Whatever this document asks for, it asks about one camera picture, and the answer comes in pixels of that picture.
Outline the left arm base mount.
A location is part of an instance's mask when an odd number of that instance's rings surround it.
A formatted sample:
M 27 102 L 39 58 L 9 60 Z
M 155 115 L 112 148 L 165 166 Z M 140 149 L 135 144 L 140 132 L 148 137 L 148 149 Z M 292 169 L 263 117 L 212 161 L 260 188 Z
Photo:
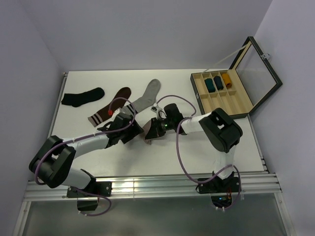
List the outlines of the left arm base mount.
M 96 181 L 89 184 L 85 189 L 69 187 L 66 197 L 69 199 L 77 199 L 77 209 L 80 214 L 86 216 L 100 216 L 107 213 L 112 206 L 112 202 L 108 198 L 111 196 L 111 190 L 112 182 Z M 95 213 L 101 199 L 108 202 L 108 207 L 103 212 Z

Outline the beige sock with red stripes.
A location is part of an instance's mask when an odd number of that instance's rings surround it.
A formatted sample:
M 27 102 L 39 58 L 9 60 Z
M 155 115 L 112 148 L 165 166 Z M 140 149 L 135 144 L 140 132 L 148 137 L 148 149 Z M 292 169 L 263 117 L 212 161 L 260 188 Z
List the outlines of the beige sock with red stripes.
M 151 144 L 151 141 L 152 141 L 152 140 L 151 140 L 151 139 L 145 139 L 145 137 L 146 137 L 146 135 L 148 134 L 150 128 L 151 128 L 151 121 L 149 120 L 149 121 L 142 127 L 142 129 L 143 129 L 144 132 L 141 134 L 141 137 L 143 138 L 143 141 L 144 141 L 146 144 L 148 144 L 148 145 Z

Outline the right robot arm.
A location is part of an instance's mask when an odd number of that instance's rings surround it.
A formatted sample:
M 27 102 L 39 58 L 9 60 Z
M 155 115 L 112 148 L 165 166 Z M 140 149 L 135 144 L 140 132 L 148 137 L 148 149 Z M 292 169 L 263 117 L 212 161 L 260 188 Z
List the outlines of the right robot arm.
M 185 175 L 193 182 L 204 184 L 213 180 L 213 186 L 217 191 L 225 191 L 230 186 L 229 177 L 233 177 L 234 153 L 239 144 L 243 131 L 241 127 L 221 108 L 197 116 L 184 118 L 175 103 L 164 107 L 165 118 L 159 116 L 158 107 L 152 107 L 157 114 L 156 118 L 150 120 L 147 126 L 145 140 L 156 139 L 164 136 L 168 130 L 176 132 L 176 152 L 180 166 Z M 194 132 L 203 132 L 211 145 L 217 151 L 214 174 L 207 180 L 193 179 L 186 169 L 180 157 L 179 136 Z

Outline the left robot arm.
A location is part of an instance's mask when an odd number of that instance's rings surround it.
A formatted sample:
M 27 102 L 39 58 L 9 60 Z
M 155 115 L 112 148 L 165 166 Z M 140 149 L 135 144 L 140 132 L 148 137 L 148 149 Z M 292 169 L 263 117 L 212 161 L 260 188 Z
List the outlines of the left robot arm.
M 72 168 L 74 159 L 119 141 L 125 144 L 141 133 L 143 129 L 132 115 L 119 113 L 93 134 L 69 139 L 50 136 L 30 162 L 29 170 L 36 180 L 42 180 L 39 185 L 76 187 L 84 196 L 91 196 L 96 190 L 96 179 L 83 169 Z

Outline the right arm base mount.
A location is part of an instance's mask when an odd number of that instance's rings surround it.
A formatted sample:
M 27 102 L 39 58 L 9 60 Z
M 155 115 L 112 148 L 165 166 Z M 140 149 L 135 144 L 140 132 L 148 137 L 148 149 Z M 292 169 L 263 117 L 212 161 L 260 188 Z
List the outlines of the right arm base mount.
M 212 196 L 211 201 L 215 207 L 227 208 L 233 203 L 232 193 L 239 195 L 242 189 L 239 178 L 235 177 L 234 173 L 232 173 L 232 175 L 226 179 L 215 177 L 208 183 L 198 184 L 195 190 L 199 194 L 222 193 L 222 195 L 219 196 Z

